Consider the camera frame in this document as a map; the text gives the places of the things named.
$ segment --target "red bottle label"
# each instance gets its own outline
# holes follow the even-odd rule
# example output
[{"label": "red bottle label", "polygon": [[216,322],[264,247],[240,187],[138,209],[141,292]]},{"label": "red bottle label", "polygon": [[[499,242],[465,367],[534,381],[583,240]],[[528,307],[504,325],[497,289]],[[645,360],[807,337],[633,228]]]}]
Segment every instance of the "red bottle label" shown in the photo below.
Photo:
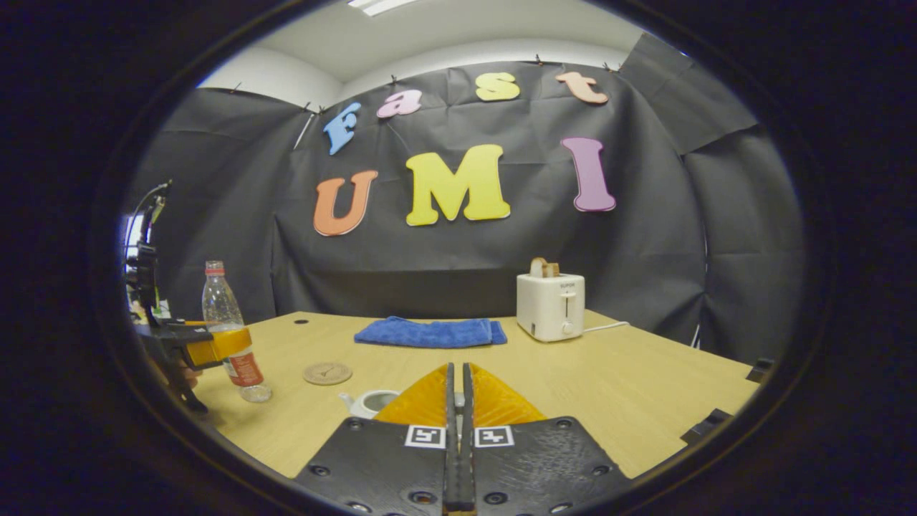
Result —
[{"label": "red bottle label", "polygon": [[230,374],[229,379],[232,383],[240,387],[256,386],[264,381],[258,364],[255,363],[255,354],[246,353],[242,356],[230,356],[229,363],[232,364],[235,374]]}]

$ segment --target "orange letter u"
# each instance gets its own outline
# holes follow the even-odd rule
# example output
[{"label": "orange letter u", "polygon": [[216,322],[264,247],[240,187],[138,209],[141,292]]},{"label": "orange letter u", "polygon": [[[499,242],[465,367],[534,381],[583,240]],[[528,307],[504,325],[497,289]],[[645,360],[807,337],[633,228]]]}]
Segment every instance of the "orange letter u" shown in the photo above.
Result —
[{"label": "orange letter u", "polygon": [[341,218],[335,217],[335,200],[337,200],[337,190],[344,184],[340,177],[328,179],[318,184],[315,190],[318,191],[318,199],[315,201],[315,216],[313,217],[313,226],[319,234],[334,237],[353,231],[363,216],[366,215],[366,203],[370,197],[370,183],[379,173],[374,170],[358,172],[353,174],[350,182],[354,185],[353,201],[350,203],[350,211]]}]

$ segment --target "plastic water bottle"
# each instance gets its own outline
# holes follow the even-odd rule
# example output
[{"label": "plastic water bottle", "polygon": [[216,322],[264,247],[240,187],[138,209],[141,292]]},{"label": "plastic water bottle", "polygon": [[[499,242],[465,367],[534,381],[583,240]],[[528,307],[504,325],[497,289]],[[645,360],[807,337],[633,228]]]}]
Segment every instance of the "plastic water bottle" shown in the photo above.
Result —
[{"label": "plastic water bottle", "polygon": [[[207,331],[217,333],[241,330],[245,323],[242,321],[242,312],[238,309],[236,296],[226,282],[223,262],[208,260],[205,267],[207,282],[204,283],[204,293],[201,295],[201,309]],[[264,385],[264,376],[255,363],[255,354],[251,346],[224,358],[223,367],[232,383],[238,386],[238,392],[243,399],[255,403],[271,399],[271,388]]]}]

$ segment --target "toaster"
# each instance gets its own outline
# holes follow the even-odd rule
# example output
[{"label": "toaster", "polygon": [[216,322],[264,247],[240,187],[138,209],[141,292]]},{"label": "toaster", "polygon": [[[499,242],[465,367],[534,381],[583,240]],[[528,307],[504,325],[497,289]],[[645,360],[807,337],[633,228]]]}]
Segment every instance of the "toaster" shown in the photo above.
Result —
[{"label": "toaster", "polygon": [[581,275],[540,276],[537,268],[516,277],[516,321],[541,342],[582,335],[586,311],[586,278]]}]

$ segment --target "hand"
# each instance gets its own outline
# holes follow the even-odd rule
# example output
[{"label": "hand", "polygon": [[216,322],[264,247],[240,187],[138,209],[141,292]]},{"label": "hand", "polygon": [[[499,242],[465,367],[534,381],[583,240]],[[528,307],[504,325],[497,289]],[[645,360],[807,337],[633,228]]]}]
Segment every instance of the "hand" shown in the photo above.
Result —
[{"label": "hand", "polygon": [[185,364],[184,360],[179,362],[179,366],[182,368],[184,379],[188,380],[188,386],[191,388],[197,387],[197,377],[202,375],[204,371],[193,371],[191,367]]}]

